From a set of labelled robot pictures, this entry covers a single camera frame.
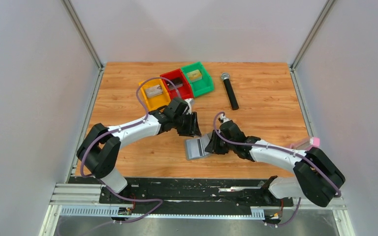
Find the gray wall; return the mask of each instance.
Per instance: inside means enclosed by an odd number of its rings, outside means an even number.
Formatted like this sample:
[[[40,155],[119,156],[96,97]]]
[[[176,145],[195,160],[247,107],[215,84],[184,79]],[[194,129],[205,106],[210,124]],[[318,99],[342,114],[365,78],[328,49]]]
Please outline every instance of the gray wall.
[[[298,73],[356,233],[378,235],[378,1],[337,1]]]
[[[104,62],[292,62],[326,0],[72,0]]]
[[[0,1],[0,235],[37,235],[97,77],[61,1]]]

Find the cable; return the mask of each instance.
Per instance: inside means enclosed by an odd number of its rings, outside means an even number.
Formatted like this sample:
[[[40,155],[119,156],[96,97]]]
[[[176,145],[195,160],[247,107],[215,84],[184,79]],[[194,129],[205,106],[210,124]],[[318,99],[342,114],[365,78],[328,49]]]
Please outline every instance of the cable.
[[[138,86],[138,88],[137,88],[137,90],[135,92],[135,96],[137,97],[138,102],[143,106],[143,108],[144,108],[144,110],[146,112],[144,118],[142,120],[136,122],[136,123],[133,123],[133,124],[130,124],[130,125],[126,125],[126,126],[123,126],[123,127],[120,127],[120,128],[113,129],[113,130],[110,130],[108,132],[105,132],[105,133],[101,134],[100,136],[98,136],[95,140],[93,140],[93,142],[86,149],[86,151],[85,151],[85,153],[84,153],[84,155],[82,157],[82,161],[80,163],[80,175],[83,178],[87,178],[87,177],[90,177],[92,175],[92,174],[85,175],[85,173],[83,172],[83,168],[85,166],[85,161],[86,161],[86,158],[88,157],[89,152],[91,151],[92,147],[99,142],[99,140],[101,140],[103,137],[105,137],[107,135],[110,135],[110,134],[115,133],[115,132],[119,132],[120,129],[121,129],[121,131],[123,131],[125,129],[132,128],[132,127],[135,127],[135,126],[143,123],[145,120],[147,120],[147,117],[149,116],[149,109],[144,104],[144,102],[141,100],[141,98],[138,96],[138,92],[143,87],[143,85],[145,85],[148,81],[155,80],[155,79],[162,79],[162,80],[166,80],[167,82],[169,82],[173,86],[173,88],[176,90],[177,96],[179,98],[182,98],[181,95],[180,95],[180,92],[177,89],[177,87],[175,86],[175,84],[172,81],[170,81],[169,79],[167,79],[167,78],[164,78],[164,77],[153,77],[153,78],[147,79],[142,84],[140,84],[140,86]],[[137,217],[137,218],[132,219],[132,220],[127,220],[127,221],[108,221],[108,222],[105,222],[105,223],[102,223],[100,225],[97,225],[97,226],[93,227],[92,229],[88,230],[87,232],[81,234],[81,236],[86,235],[86,234],[90,233],[91,231],[93,231],[95,229],[98,229],[98,228],[100,228],[102,226],[105,226],[105,225],[108,225],[108,224],[113,224],[115,222],[119,222],[120,224],[122,224],[122,223],[132,223],[132,222],[139,221],[139,220],[145,218],[147,215],[149,215],[153,211],[155,211],[163,203],[162,199],[130,199],[130,198],[126,198],[126,197],[123,197],[123,196],[119,195],[118,193],[116,193],[109,186],[107,186],[107,185],[105,185],[105,186],[117,198],[120,198],[120,199],[123,199],[123,200],[126,200],[126,201],[130,201],[130,202],[134,202],[134,203],[135,202],[139,202],[139,203],[158,202],[158,204],[154,208],[152,208],[151,210],[149,210],[147,213],[145,213],[144,215],[142,215],[140,217]]]
[[[148,202],[158,202],[158,204],[153,207],[153,209],[149,210],[147,213],[145,213],[144,215],[140,216],[140,217],[137,217],[135,219],[132,219],[132,220],[127,220],[127,221],[116,221],[116,222],[119,222],[120,224],[123,224],[123,223],[132,223],[132,222],[135,222],[135,221],[139,221],[141,219],[143,219],[144,217],[146,217],[147,215],[149,215],[151,212],[155,211],[162,203],[163,203],[163,200],[162,199],[158,199],[158,198],[153,198],[153,199],[131,199],[131,198],[126,198],[126,197],[123,197],[121,195],[119,195],[118,193],[116,193],[114,190],[112,190],[109,186],[106,186],[106,188],[112,193],[114,194],[115,197],[117,198],[121,198],[123,200],[126,200],[126,201],[130,201],[130,202],[138,202],[138,203],[148,203]]]
[[[285,225],[289,224],[293,220],[293,218],[295,218],[296,214],[298,213],[299,205],[301,204],[301,199],[302,198],[299,198],[298,204],[296,205],[295,211],[293,212],[292,216],[286,222],[281,223],[281,224],[264,223],[264,225],[270,225],[270,226],[273,226],[273,227],[277,228],[277,227],[282,227],[282,226],[285,226]]]
[[[337,192],[337,195],[335,195],[336,198],[339,198],[341,197],[341,190],[334,184],[333,181],[331,181],[328,176],[326,174],[324,174],[324,172],[322,172],[322,170],[320,168],[318,168],[312,161],[310,161],[308,158],[306,158],[305,156],[302,156],[300,154],[295,154],[295,152],[293,151],[289,151],[289,150],[286,150],[282,147],[276,147],[276,146],[272,146],[272,145],[262,145],[262,144],[248,144],[248,143],[239,143],[239,142],[233,142],[231,140],[228,140],[226,138],[224,138],[217,130],[217,125],[216,125],[216,121],[217,121],[217,118],[219,115],[223,114],[225,116],[225,112],[218,112],[218,114],[214,117],[214,122],[213,122],[213,126],[214,126],[214,130],[215,130],[215,133],[218,135],[218,137],[220,137],[222,140],[226,141],[227,143],[229,144],[233,144],[233,145],[241,145],[241,146],[254,146],[254,147],[260,147],[260,148],[270,148],[270,149],[275,149],[275,150],[279,150],[279,151],[283,151],[283,152],[286,152],[288,154],[291,154],[291,155],[295,155],[295,156],[298,156],[300,157],[302,160],[306,161],[311,167],[313,167],[330,185],[331,187],[334,188],[334,190]]]
[[[167,82],[169,82],[169,83],[174,87],[174,89],[176,90],[176,93],[177,93],[178,97],[181,98],[181,96],[180,96],[180,92],[179,92],[179,90],[176,88],[175,84],[174,84],[173,82],[171,82],[171,81],[170,81],[169,79],[167,79],[167,78],[164,78],[164,77],[153,77],[153,78],[150,78],[150,79],[144,81],[142,84],[140,84],[140,86],[138,86],[138,88],[137,88],[137,91],[135,92],[135,96],[137,97],[138,102],[141,104],[141,106],[143,106],[143,108],[144,108],[144,110],[145,110],[145,112],[146,112],[144,118],[143,118],[142,120],[140,120],[140,121],[134,123],[134,124],[129,124],[129,125],[126,125],[126,126],[120,127],[120,128],[118,128],[118,129],[113,129],[113,130],[110,130],[110,131],[108,131],[108,132],[106,132],[106,133],[103,133],[102,135],[98,136],[98,137],[97,137],[97,138],[96,138],[96,139],[95,139],[95,140],[89,145],[89,147],[86,149],[85,154],[83,155],[82,161],[81,161],[81,163],[80,163],[80,175],[81,175],[83,178],[87,178],[87,177],[92,176],[92,174],[85,175],[85,173],[83,172],[83,167],[85,166],[85,161],[86,161],[86,158],[88,157],[89,152],[91,151],[91,149],[93,148],[93,146],[94,146],[95,144],[97,144],[97,142],[99,142],[99,140],[101,140],[103,137],[105,137],[105,136],[107,136],[107,135],[110,135],[110,134],[112,134],[112,133],[116,133],[116,132],[118,132],[119,129],[121,129],[121,131],[122,131],[122,130],[125,130],[125,129],[128,129],[128,128],[132,128],[132,127],[135,127],[135,126],[137,126],[137,125],[143,123],[144,120],[147,120],[147,117],[149,116],[149,109],[147,108],[146,104],[144,104],[144,102],[141,100],[141,98],[138,96],[138,92],[139,92],[140,89],[143,87],[143,85],[145,85],[148,81],[150,81],[150,80],[156,80],[156,79],[162,79],[162,80],[166,80]]]

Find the plastic storage bin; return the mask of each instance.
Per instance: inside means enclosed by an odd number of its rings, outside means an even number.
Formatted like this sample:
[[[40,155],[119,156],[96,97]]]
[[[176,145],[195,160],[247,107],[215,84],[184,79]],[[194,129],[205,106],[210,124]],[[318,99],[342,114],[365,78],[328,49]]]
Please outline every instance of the plastic storage bin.
[[[189,72],[199,70],[202,74],[202,79],[192,82],[188,78],[187,74]],[[208,74],[206,69],[203,67],[201,62],[197,62],[191,65],[187,65],[182,67],[182,72],[186,76],[186,79],[188,80],[189,84],[192,86],[193,96],[199,97],[203,94],[206,94],[208,92],[211,92],[214,90],[214,83],[212,82],[211,76]]]
[[[161,89],[163,90],[162,94],[159,94],[157,96],[147,98],[147,95],[145,93],[145,89],[148,89],[150,87],[160,85]],[[143,87],[141,88],[141,93],[143,94],[144,101],[146,102],[147,108],[149,111],[153,111],[159,107],[167,106],[170,103],[170,96],[167,92],[166,87],[164,86],[162,79],[156,79],[156,80],[150,80],[148,81]]]
[[[170,79],[178,87],[177,90],[179,91],[182,99],[194,98],[192,87],[190,86],[189,82],[186,79],[186,76],[183,74],[181,69],[170,71],[160,76]],[[170,99],[177,97],[177,92],[173,88],[173,86],[169,85],[169,83],[165,80],[163,80],[163,84],[166,87],[167,92],[169,93]]]

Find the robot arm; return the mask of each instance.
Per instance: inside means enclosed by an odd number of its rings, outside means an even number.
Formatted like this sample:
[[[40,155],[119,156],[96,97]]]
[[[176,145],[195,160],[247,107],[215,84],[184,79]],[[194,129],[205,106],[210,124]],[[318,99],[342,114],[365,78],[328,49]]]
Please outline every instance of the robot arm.
[[[101,123],[96,124],[84,139],[76,155],[82,161],[92,142],[100,139],[91,147],[84,165],[96,178],[119,193],[127,185],[125,178],[115,168],[120,149],[145,137],[170,131],[172,128],[176,129],[180,136],[201,136],[197,114],[191,111],[191,101],[176,97],[163,110],[151,111],[146,117],[116,126],[105,127]]]
[[[331,162],[325,153],[317,147],[309,151],[294,150],[277,146],[258,137],[248,136],[225,116],[221,116],[219,133],[232,143],[249,144],[236,145],[222,140],[215,132],[205,148],[206,152],[226,154],[234,151],[240,158],[253,162],[265,162],[278,166],[295,174],[292,178],[272,177],[265,184],[265,188],[272,197],[306,197],[320,207],[326,207],[336,195],[333,188],[320,173],[305,160],[308,159],[322,171],[338,189],[344,184],[345,177]]]

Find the purple cable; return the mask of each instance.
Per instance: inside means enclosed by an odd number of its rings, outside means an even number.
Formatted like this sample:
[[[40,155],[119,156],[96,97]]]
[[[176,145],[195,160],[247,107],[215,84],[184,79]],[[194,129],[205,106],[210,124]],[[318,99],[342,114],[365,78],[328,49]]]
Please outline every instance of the purple cable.
[[[146,114],[145,114],[144,118],[143,118],[141,121],[138,121],[138,122],[136,122],[136,123],[134,123],[134,124],[130,124],[130,125],[126,125],[126,126],[120,127],[121,130],[125,130],[125,129],[131,128],[131,127],[135,127],[135,126],[141,124],[144,120],[147,119],[147,117],[149,116],[149,109],[147,108],[147,106],[144,104],[144,102],[143,102],[143,101],[140,99],[140,97],[138,96],[138,92],[139,92],[140,89],[143,87],[143,85],[145,85],[148,81],[150,81],[150,80],[155,80],[155,79],[162,79],[162,80],[166,80],[167,82],[169,82],[169,83],[173,86],[173,88],[176,90],[177,96],[178,96],[179,98],[182,98],[182,97],[180,96],[180,92],[179,92],[179,90],[176,88],[175,84],[174,84],[172,81],[170,81],[169,79],[167,79],[167,78],[164,78],[164,77],[153,77],[153,78],[150,78],[150,79],[144,81],[144,82],[143,82],[143,83],[137,88],[137,91],[135,92],[135,96],[137,97],[138,102],[143,106],[143,108],[144,108]],[[119,128],[118,128],[118,129],[113,129],[113,130],[110,130],[110,131],[108,131],[108,132],[106,132],[106,133],[101,134],[101,135],[98,136],[98,137],[97,137],[97,138],[96,138],[96,139],[95,139],[95,140],[89,145],[89,147],[86,149],[86,151],[85,151],[85,153],[84,153],[84,155],[83,155],[83,158],[82,158],[82,162],[80,163],[80,175],[81,175],[83,178],[87,178],[87,177],[90,177],[90,176],[92,175],[92,174],[85,175],[85,173],[83,172],[83,167],[85,166],[85,164],[84,164],[84,163],[85,163],[85,160],[86,160],[86,158],[88,157],[88,154],[89,154],[89,152],[91,151],[92,147],[93,147],[93,146],[94,146],[99,140],[101,140],[103,137],[105,137],[105,136],[107,136],[107,135],[109,135],[109,134],[112,134],[112,133],[118,132],[118,131],[119,131]],[[119,194],[116,193],[114,190],[112,190],[109,186],[106,186],[106,188],[107,188],[112,194],[114,194],[116,197],[121,198],[121,199],[126,200],[126,201],[139,202],[139,203],[146,203],[146,202],[159,202],[159,203],[158,203],[153,209],[149,210],[147,213],[145,213],[144,215],[142,215],[142,216],[140,216],[140,217],[137,217],[137,218],[132,219],[132,220],[127,220],[127,221],[108,221],[108,222],[105,222],[105,223],[102,223],[102,224],[100,224],[100,225],[97,225],[97,226],[93,227],[92,229],[90,229],[90,230],[86,231],[85,233],[81,234],[81,236],[86,235],[86,234],[90,233],[91,231],[96,230],[96,229],[98,229],[98,228],[100,228],[100,227],[102,227],[102,226],[109,225],[109,224],[113,224],[113,223],[115,223],[115,222],[119,222],[119,223],[132,223],[132,222],[139,221],[139,220],[145,218],[147,215],[149,215],[149,214],[152,213],[153,211],[155,211],[157,208],[159,208],[161,204],[163,204],[163,200],[162,200],[162,199],[130,199],[130,198],[126,198],[126,197],[123,197],[123,196],[119,195]],[[59,227],[58,227],[58,229],[57,229],[57,234],[58,234],[59,236],[61,236],[61,235],[60,235],[60,229],[59,229]]]
[[[331,187],[334,188],[334,190],[337,192],[337,195],[335,196],[336,198],[339,198],[341,197],[341,190],[334,184],[333,181],[331,181],[328,176],[326,174],[324,174],[322,172],[322,170],[320,168],[318,168],[312,161],[310,161],[308,158],[300,155],[300,154],[295,154],[294,152],[292,151],[289,151],[289,150],[286,150],[284,148],[281,148],[281,147],[276,147],[276,146],[271,146],[271,145],[262,145],[262,144],[247,144],[247,143],[239,143],[239,142],[233,142],[233,141],[230,141],[226,138],[224,138],[217,130],[217,125],[216,125],[216,121],[217,121],[217,118],[219,115],[223,114],[225,116],[225,112],[218,112],[218,114],[214,117],[214,122],[213,122],[213,125],[214,125],[214,130],[215,130],[215,133],[218,135],[218,137],[220,137],[222,140],[226,141],[227,143],[229,144],[234,144],[234,145],[242,145],[242,146],[255,146],[255,147],[260,147],[260,148],[270,148],[270,149],[275,149],[275,150],[279,150],[279,151],[283,151],[283,152],[286,152],[288,154],[292,154],[292,155],[295,155],[295,156],[298,156],[300,158],[302,158],[303,160],[305,160],[310,166],[312,166],[330,185]]]
[[[281,224],[270,224],[270,223],[267,223],[267,224],[270,225],[270,226],[273,226],[273,227],[276,227],[276,226],[282,227],[282,226],[289,224],[293,220],[293,218],[295,218],[296,214],[298,213],[299,205],[301,204],[301,199],[302,198],[299,198],[298,205],[296,205],[295,211],[293,212],[292,216],[286,222],[281,223]]]
[[[150,80],[156,80],[156,79],[162,79],[162,80],[166,80],[167,82],[169,82],[173,86],[173,88],[176,90],[176,93],[177,93],[178,97],[181,98],[180,92],[176,88],[175,84],[173,82],[171,82],[167,78],[164,78],[164,77],[153,77],[153,78],[150,78],[150,79],[144,81],[140,86],[138,86],[137,91],[135,92],[135,96],[137,97],[138,102],[143,106],[144,110],[146,111],[146,114],[145,114],[145,116],[144,116],[144,118],[142,120],[140,120],[140,121],[138,121],[138,122],[136,122],[134,124],[129,124],[129,125],[126,125],[124,127],[121,127],[121,130],[125,130],[125,129],[131,128],[131,127],[135,127],[135,126],[141,124],[144,120],[147,120],[147,117],[149,116],[149,109],[147,108],[146,104],[144,104],[144,102],[141,100],[141,98],[138,96],[138,92],[143,87],[143,85],[145,85],[148,81],[150,81]],[[105,137],[105,136],[107,136],[109,134],[112,134],[112,133],[116,133],[118,131],[119,131],[119,128],[118,129],[110,130],[110,131],[108,131],[106,133],[101,134],[93,142],[91,142],[91,144],[89,145],[89,147],[86,149],[85,154],[83,155],[82,161],[80,163],[80,175],[83,178],[87,178],[87,177],[90,177],[92,175],[92,174],[85,175],[85,173],[83,172],[83,167],[85,166],[86,158],[88,157],[88,154],[91,151],[92,147],[95,144],[97,144],[97,142],[99,142],[99,140],[101,140],[103,137]]]

